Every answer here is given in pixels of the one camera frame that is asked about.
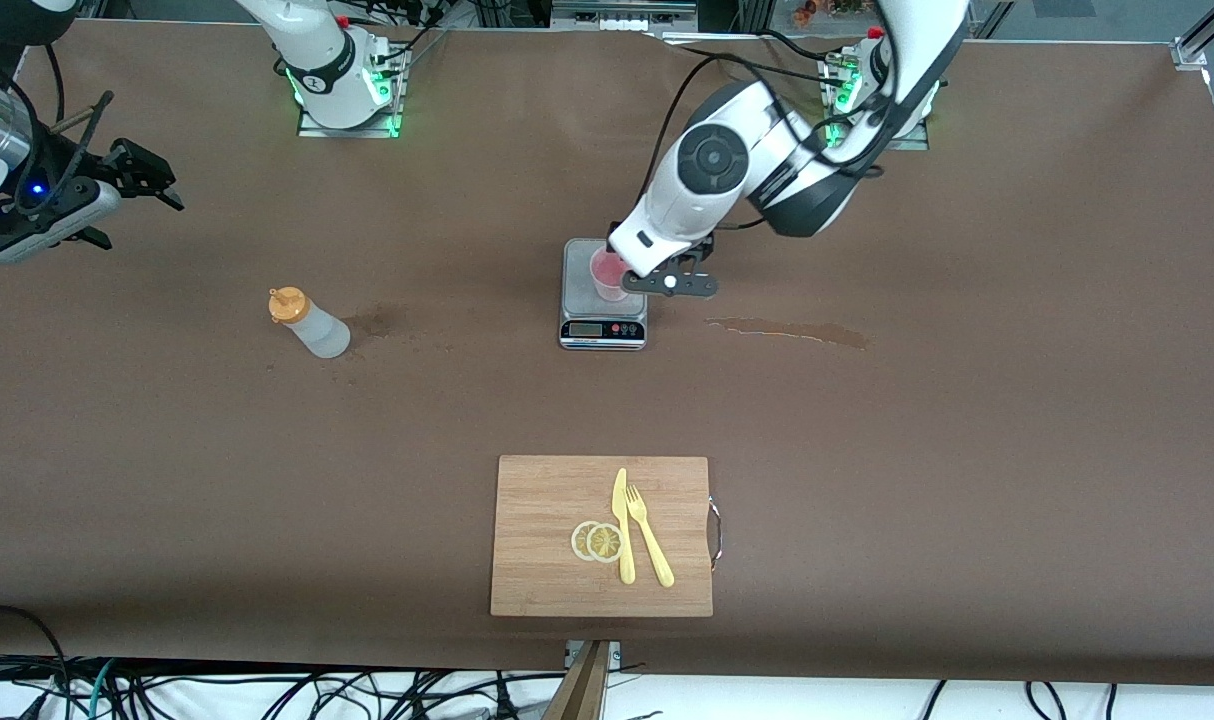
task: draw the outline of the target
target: teal cable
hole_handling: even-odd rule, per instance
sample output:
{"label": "teal cable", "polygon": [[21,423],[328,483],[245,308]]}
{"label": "teal cable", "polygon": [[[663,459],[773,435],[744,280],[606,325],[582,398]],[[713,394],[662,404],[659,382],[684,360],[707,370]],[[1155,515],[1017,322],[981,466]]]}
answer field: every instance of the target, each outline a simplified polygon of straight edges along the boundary
{"label": "teal cable", "polygon": [[110,657],[100,667],[100,673],[96,673],[96,682],[91,684],[91,696],[87,697],[87,720],[92,720],[96,716],[96,702],[100,701],[100,688],[104,687],[104,675],[109,674],[109,665],[114,664],[115,657]]}

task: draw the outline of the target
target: yellow knife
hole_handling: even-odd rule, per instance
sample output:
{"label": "yellow knife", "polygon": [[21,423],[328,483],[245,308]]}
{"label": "yellow knife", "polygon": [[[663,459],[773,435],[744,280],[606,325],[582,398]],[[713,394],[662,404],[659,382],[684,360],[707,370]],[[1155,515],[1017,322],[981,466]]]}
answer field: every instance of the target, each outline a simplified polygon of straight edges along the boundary
{"label": "yellow knife", "polygon": [[620,525],[620,582],[634,584],[634,548],[629,544],[629,509],[625,501],[625,469],[615,474],[615,488],[611,492],[611,511]]}

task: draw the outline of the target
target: digital kitchen scale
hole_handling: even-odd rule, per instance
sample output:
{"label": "digital kitchen scale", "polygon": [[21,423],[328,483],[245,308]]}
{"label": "digital kitchen scale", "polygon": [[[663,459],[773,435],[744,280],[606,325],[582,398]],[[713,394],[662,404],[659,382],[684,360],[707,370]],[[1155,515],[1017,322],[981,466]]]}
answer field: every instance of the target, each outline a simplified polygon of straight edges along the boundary
{"label": "digital kitchen scale", "polygon": [[642,350],[647,345],[647,296],[630,293],[608,302],[594,288],[589,259],[607,240],[578,237],[562,249],[562,323],[567,350]]}

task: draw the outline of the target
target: brown table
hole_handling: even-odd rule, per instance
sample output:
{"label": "brown table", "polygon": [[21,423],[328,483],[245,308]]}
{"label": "brown table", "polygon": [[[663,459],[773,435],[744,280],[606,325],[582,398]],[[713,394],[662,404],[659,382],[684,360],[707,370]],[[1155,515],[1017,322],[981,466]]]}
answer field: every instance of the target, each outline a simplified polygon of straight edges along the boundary
{"label": "brown table", "polygon": [[[716,299],[656,302],[639,355],[558,348],[560,250],[629,211],[694,56],[453,33],[405,137],[324,141],[259,28],[57,50],[72,106],[117,93],[98,147],[188,204],[0,268],[0,602],[68,652],[534,669],[617,637],[666,673],[1214,684],[1214,110],[1165,47],[964,46],[930,152],[817,240],[725,234]],[[49,114],[41,55],[22,83]],[[270,323],[287,283],[354,350]],[[490,618],[501,454],[709,457],[715,616]]]}

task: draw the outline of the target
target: white bottle body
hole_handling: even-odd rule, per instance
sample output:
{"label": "white bottle body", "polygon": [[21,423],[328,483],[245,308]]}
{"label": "white bottle body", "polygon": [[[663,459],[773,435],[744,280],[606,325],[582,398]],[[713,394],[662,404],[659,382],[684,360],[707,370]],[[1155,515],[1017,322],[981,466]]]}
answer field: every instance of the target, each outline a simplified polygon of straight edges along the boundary
{"label": "white bottle body", "polygon": [[304,318],[283,324],[291,328],[305,347],[319,357],[336,357],[350,346],[350,327],[313,302]]}

